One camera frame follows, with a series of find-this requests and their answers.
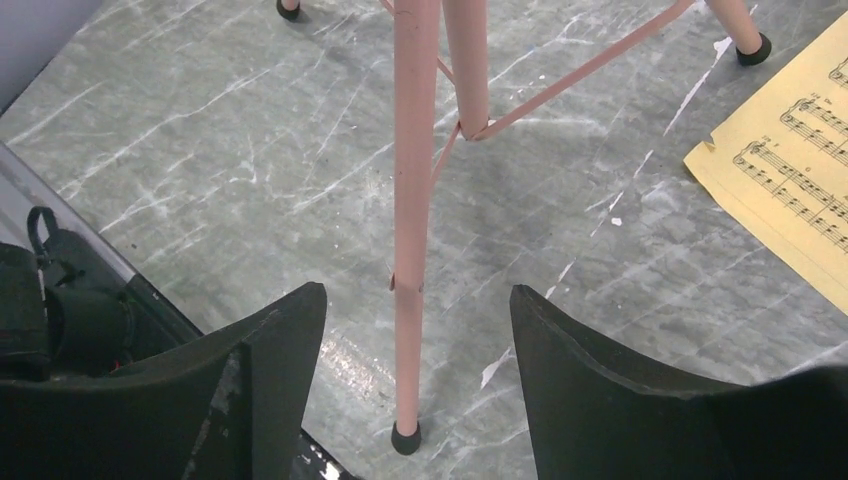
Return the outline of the pink music stand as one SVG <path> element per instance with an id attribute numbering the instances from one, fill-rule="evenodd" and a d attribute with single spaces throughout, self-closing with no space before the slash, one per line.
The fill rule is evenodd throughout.
<path id="1" fill-rule="evenodd" d="M 564 93 L 681 17 L 675 1 L 576 70 L 497 120 L 490 117 L 488 5 L 484 1 L 386 1 L 393 20 L 395 414 L 391 445 L 402 456 L 422 444 L 419 421 L 424 285 L 430 201 L 458 137 L 480 142 L 527 119 Z M 436 77 L 453 85 L 458 118 L 440 156 L 433 155 Z"/>

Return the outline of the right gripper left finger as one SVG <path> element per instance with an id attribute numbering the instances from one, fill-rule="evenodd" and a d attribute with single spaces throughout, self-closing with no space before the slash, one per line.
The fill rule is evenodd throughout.
<path id="1" fill-rule="evenodd" d="M 1 384 L 5 479 L 286 479 L 325 287 L 104 377 Z"/>

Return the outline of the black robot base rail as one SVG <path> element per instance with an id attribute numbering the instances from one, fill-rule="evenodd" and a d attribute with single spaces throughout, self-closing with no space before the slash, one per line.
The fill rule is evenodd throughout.
<path id="1" fill-rule="evenodd" d="M 1 247 L 1 384 L 104 377 L 204 335 L 143 277 L 121 280 L 52 210 L 32 208 L 27 246 Z M 286 479 L 349 472 L 301 424 Z"/>

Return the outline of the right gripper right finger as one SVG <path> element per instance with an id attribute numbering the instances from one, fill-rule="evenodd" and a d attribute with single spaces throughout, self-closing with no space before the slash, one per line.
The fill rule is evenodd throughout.
<path id="1" fill-rule="evenodd" d="M 510 315 L 541 479 L 843 479 L 847 369 L 743 386 L 674 368 L 526 285 Z"/>

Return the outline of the yellow sheet music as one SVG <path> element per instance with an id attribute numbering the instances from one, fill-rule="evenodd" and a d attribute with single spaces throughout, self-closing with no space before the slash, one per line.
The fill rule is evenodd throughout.
<path id="1" fill-rule="evenodd" d="M 684 159 L 728 214 L 847 309 L 847 18 Z"/>

